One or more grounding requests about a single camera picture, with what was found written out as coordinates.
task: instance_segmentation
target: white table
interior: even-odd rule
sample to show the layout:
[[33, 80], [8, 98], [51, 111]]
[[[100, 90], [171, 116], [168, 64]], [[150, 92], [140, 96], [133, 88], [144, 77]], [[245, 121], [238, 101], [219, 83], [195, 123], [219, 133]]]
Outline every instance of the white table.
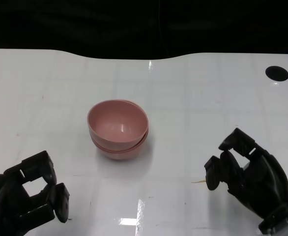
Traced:
[[[70, 196], [57, 219], [29, 236], [253, 236], [261, 222], [204, 164], [236, 127], [274, 154], [288, 176], [288, 55], [193, 54], [165, 60], [91, 59], [57, 51], [0, 50], [0, 173], [47, 150]], [[106, 99], [129, 99], [150, 123], [138, 158], [100, 156], [86, 116]], [[240, 165], [247, 161], [236, 156]], [[43, 180], [26, 186], [38, 193]]]

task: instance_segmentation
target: bowl rim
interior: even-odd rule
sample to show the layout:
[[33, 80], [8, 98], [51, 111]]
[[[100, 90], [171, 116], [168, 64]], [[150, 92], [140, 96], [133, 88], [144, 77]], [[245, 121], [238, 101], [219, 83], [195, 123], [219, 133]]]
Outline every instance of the bowl rim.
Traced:
[[116, 154], [122, 154], [122, 153], [127, 153], [129, 151], [132, 151], [136, 148], [138, 148], [139, 146], [141, 146], [144, 141], [147, 139], [148, 137], [148, 130], [147, 132], [144, 134], [143, 138], [133, 147], [127, 149], [127, 150], [122, 150], [122, 151], [112, 151], [112, 150], [108, 150], [106, 148], [103, 148], [102, 146], [100, 146], [92, 137], [91, 137], [91, 140], [93, 141], [93, 143], [95, 144], [95, 146], [99, 149], [101, 149], [102, 151], [105, 151], [105, 152], [109, 152], [109, 153], [116, 153]]
[[[100, 105], [100, 104], [102, 104], [102, 103], [111, 102], [111, 101], [119, 101], [119, 102], [123, 102], [123, 103], [128, 103], [128, 104], [130, 104], [130, 105], [138, 108], [138, 109], [145, 115], [145, 118], [146, 118], [146, 130], [143, 132], [143, 134], [141, 134], [141, 135], [139, 135], [137, 138], [132, 139], [132, 140], [129, 140], [129, 141], [116, 142], [116, 141], [109, 140], [109, 139], [105, 139], [105, 138], [99, 136], [99, 134], [97, 134], [96, 131], [91, 128], [91, 126], [90, 126], [90, 124], [89, 124], [89, 121], [88, 121], [90, 112], [91, 112], [96, 106], [98, 106], [98, 105]], [[88, 112], [88, 114], [87, 114], [87, 124], [88, 124], [88, 127], [94, 132], [94, 134], [97, 135], [97, 137], [99, 137], [99, 138], [101, 138], [101, 139], [103, 139], [103, 140], [105, 140], [105, 141], [108, 141], [108, 142], [119, 143], [119, 144], [126, 144], [126, 143], [131, 143], [131, 142], [136, 141], [137, 139], [139, 139], [139, 137], [142, 137], [141, 139], [143, 139], [145, 133], [146, 133], [147, 130], [148, 130], [148, 117], [147, 117], [147, 115], [146, 115], [146, 112], [142, 109], [142, 107], [140, 107], [138, 104], [136, 104], [136, 103], [134, 103], [134, 102], [131, 102], [131, 101], [128, 101], [128, 100], [123, 100], [123, 99], [110, 99], [110, 100], [105, 100], [105, 101], [102, 101], [102, 102], [99, 102], [99, 103], [95, 104], [95, 105], [89, 110], [89, 112]]]

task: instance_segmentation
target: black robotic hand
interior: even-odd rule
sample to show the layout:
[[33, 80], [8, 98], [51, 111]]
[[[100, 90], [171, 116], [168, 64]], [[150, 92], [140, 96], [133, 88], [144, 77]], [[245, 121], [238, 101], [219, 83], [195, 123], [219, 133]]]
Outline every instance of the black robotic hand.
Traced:
[[[43, 177], [46, 187], [30, 197], [23, 187]], [[0, 175], [0, 236], [23, 236], [29, 230], [55, 218], [65, 223], [69, 213], [69, 193], [57, 184], [53, 163], [46, 151], [29, 157]]]
[[[240, 129], [235, 129], [219, 146], [220, 158], [212, 156], [205, 164], [206, 183], [214, 190], [220, 182], [244, 206], [264, 219], [263, 234], [288, 217], [288, 180], [276, 158], [256, 144]], [[250, 162], [241, 168], [229, 152], [234, 149]]]

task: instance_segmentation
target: stacked bowls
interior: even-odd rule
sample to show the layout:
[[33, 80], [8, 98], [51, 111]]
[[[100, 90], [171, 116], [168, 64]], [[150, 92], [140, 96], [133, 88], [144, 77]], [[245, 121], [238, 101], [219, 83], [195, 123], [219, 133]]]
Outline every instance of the stacked bowls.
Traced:
[[104, 156], [122, 160], [135, 157], [148, 135], [144, 110], [126, 100], [108, 100], [93, 106], [87, 115], [89, 134]]

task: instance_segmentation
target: small debris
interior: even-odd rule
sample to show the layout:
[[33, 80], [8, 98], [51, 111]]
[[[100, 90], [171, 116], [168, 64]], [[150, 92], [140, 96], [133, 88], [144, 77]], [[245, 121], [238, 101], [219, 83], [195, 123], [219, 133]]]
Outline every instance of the small debris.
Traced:
[[204, 179], [204, 180], [201, 180], [201, 181], [198, 181], [198, 182], [191, 182], [191, 183], [205, 183], [206, 182], [206, 180]]

